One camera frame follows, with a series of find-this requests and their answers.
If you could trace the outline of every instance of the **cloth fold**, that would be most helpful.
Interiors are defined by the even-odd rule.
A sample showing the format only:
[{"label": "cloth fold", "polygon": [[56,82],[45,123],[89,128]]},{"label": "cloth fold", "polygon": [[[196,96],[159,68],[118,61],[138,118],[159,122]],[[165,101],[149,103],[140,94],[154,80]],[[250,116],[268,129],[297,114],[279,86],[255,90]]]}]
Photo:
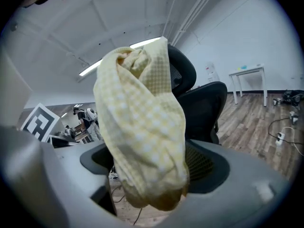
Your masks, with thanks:
[{"label": "cloth fold", "polygon": [[101,135],[128,202],[172,210],[189,182],[185,115],[171,91],[167,39],[117,48],[94,85]]}]

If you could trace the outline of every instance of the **yellow checkered cloth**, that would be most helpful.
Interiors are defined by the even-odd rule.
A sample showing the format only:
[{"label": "yellow checkered cloth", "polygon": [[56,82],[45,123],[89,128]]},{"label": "yellow checkered cloth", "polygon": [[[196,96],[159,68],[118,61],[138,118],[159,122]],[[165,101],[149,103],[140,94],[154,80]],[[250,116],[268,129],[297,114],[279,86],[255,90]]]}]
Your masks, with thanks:
[{"label": "yellow checkered cloth", "polygon": [[171,210],[188,185],[185,115],[171,91],[167,39],[108,53],[94,86],[98,122],[127,200]]}]

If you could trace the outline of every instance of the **fluorescent light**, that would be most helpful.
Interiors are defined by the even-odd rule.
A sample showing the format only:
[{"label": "fluorescent light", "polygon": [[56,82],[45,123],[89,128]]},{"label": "fluorescent light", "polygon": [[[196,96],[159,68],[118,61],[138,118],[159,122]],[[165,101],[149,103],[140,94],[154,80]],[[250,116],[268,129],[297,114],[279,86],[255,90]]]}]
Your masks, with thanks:
[{"label": "fluorescent light", "polygon": [[102,59],[99,60],[98,62],[94,63],[93,65],[91,65],[90,67],[88,67],[87,69],[85,69],[84,71],[82,71],[79,75],[80,76],[84,76],[86,75],[88,72],[91,72],[94,68],[98,67],[99,64],[101,63]]},{"label": "fluorescent light", "polygon": [[154,42],[156,40],[160,39],[160,37],[157,37],[157,38],[153,38],[153,39],[150,39],[150,40],[144,40],[142,42],[139,42],[139,43],[136,43],[136,44],[133,44],[133,45],[130,45],[131,48],[135,49],[135,48],[139,48],[139,47],[142,47],[144,45],[147,45],[151,42]]}]

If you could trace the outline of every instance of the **person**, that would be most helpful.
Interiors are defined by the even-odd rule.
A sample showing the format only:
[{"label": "person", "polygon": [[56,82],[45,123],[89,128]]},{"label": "person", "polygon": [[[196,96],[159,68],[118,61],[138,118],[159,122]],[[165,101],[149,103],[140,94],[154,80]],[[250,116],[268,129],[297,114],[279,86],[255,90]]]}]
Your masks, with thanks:
[{"label": "person", "polygon": [[89,117],[86,115],[86,112],[84,110],[81,110],[78,107],[75,107],[73,109],[73,111],[74,111],[74,115],[77,114],[78,119],[81,122],[81,126],[82,126],[83,130],[84,131],[87,130],[94,141],[103,140],[103,138],[99,132],[99,127],[97,126],[96,122],[89,121]]}]

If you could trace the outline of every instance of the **white cable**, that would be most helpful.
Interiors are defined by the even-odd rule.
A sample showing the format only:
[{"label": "white cable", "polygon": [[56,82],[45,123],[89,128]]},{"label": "white cable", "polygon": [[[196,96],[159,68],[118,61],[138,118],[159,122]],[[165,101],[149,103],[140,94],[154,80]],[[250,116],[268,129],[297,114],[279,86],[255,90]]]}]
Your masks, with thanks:
[{"label": "white cable", "polygon": [[[290,128],[290,129],[293,130],[293,142],[295,142],[295,137],[294,137],[294,136],[295,136],[295,130],[294,130],[292,127],[284,127],[284,128],[281,130],[281,133],[282,133],[283,130],[286,129],[286,128]],[[304,156],[304,154],[302,154],[302,153],[299,151],[299,149],[297,148],[296,144],[295,144],[295,143],[293,143],[293,144],[294,144],[296,150],[298,150],[299,154],[302,155],[302,156]]]}]

